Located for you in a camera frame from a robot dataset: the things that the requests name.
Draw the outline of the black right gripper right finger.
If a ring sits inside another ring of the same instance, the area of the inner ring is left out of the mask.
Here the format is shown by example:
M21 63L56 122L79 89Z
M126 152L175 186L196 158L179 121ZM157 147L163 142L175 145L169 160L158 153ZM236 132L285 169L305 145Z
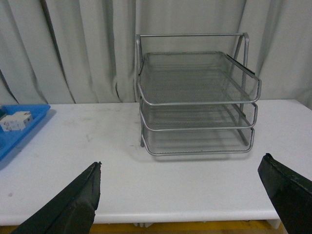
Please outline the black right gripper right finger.
M266 193L289 234L312 232L312 181L265 154L257 169Z

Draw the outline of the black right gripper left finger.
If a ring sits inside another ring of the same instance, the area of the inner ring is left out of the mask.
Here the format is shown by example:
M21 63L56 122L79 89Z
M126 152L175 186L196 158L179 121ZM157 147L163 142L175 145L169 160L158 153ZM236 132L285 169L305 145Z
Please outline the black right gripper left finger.
M88 234L100 198L101 163L94 162L13 234Z

